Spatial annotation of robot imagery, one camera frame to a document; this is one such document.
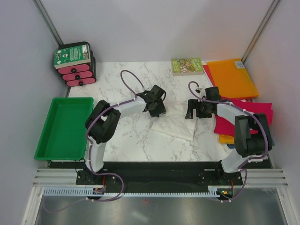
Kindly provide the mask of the white t shirt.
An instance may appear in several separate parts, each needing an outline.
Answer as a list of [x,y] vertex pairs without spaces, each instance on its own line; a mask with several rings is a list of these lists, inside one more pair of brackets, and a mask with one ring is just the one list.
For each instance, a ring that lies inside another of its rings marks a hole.
[[192,141],[196,118],[185,119],[187,107],[187,102],[183,102],[180,98],[167,100],[165,103],[166,113],[154,120],[151,130],[185,141]]

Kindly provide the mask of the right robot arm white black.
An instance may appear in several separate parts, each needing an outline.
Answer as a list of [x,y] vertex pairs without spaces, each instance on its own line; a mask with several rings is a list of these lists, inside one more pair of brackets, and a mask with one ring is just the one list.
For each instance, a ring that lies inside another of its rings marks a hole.
[[270,133],[267,116],[264,113],[254,113],[240,108],[232,101],[222,99],[218,88],[206,88],[205,95],[200,96],[200,88],[188,88],[195,99],[188,100],[185,118],[194,118],[193,110],[199,119],[221,117],[234,125],[235,149],[220,161],[221,169],[215,172],[215,180],[226,184],[242,167],[255,160],[261,160],[272,150],[273,140]]

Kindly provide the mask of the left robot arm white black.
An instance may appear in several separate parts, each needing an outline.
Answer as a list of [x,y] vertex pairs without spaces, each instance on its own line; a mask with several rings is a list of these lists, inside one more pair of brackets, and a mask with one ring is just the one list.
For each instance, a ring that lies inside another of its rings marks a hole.
[[103,179],[100,171],[104,166],[105,147],[113,137],[119,120],[136,114],[148,112],[150,117],[159,117],[166,113],[164,99],[166,91],[157,85],[151,90],[136,94],[132,99],[120,103],[110,104],[104,100],[97,103],[85,122],[86,137],[89,149],[85,155],[87,180],[92,184],[99,184]]

